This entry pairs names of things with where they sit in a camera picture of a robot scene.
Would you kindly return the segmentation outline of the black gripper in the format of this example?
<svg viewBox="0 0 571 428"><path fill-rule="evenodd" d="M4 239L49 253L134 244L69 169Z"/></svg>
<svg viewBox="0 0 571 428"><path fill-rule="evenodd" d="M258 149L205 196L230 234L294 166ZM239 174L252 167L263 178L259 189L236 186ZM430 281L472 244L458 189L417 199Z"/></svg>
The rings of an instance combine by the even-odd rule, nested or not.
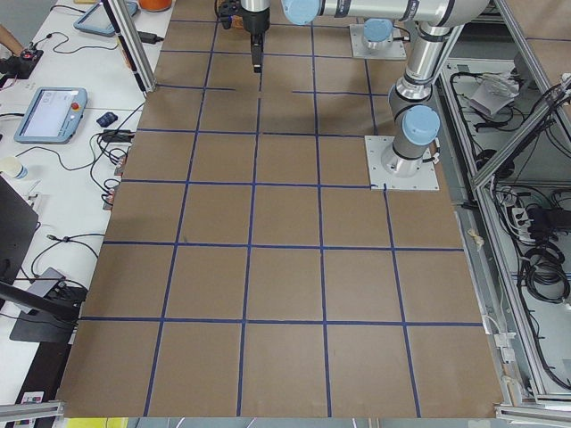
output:
<svg viewBox="0 0 571 428"><path fill-rule="evenodd" d="M242 15L244 29L251 35L251 56L254 73L262 72L263 39L269 29L270 9L251 12L244 10Z"/></svg>

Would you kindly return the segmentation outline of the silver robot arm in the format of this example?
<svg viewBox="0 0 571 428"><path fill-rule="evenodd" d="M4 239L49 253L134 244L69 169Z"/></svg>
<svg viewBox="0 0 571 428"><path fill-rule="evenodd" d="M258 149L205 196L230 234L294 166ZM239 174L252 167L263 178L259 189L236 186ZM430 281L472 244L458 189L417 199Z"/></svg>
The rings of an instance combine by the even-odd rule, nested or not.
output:
<svg viewBox="0 0 571 428"><path fill-rule="evenodd" d="M306 25L319 16L360 17L417 23L417 36L407 65L389 95L398 128L389 156L396 161L421 161L435 140L440 119L425 101L432 94L447 50L463 26L487 6L485 1L283 1L286 18Z"/></svg>
<svg viewBox="0 0 571 428"><path fill-rule="evenodd" d="M393 22L388 19L371 18L365 20L362 43L367 49L377 50L393 42Z"/></svg>

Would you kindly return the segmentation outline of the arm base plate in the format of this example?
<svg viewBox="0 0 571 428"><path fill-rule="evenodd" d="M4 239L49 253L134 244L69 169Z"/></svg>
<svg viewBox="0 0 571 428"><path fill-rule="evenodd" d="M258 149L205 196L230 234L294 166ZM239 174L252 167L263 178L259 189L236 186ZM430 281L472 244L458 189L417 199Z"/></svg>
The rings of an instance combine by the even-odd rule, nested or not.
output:
<svg viewBox="0 0 571 428"><path fill-rule="evenodd" d="M434 156L428 148L422 158L404 160L393 150L393 136L365 136L371 190L428 191L440 190Z"/></svg>
<svg viewBox="0 0 571 428"><path fill-rule="evenodd" d="M404 61L406 35L388 20L369 20L350 25L352 57L358 59Z"/></svg>

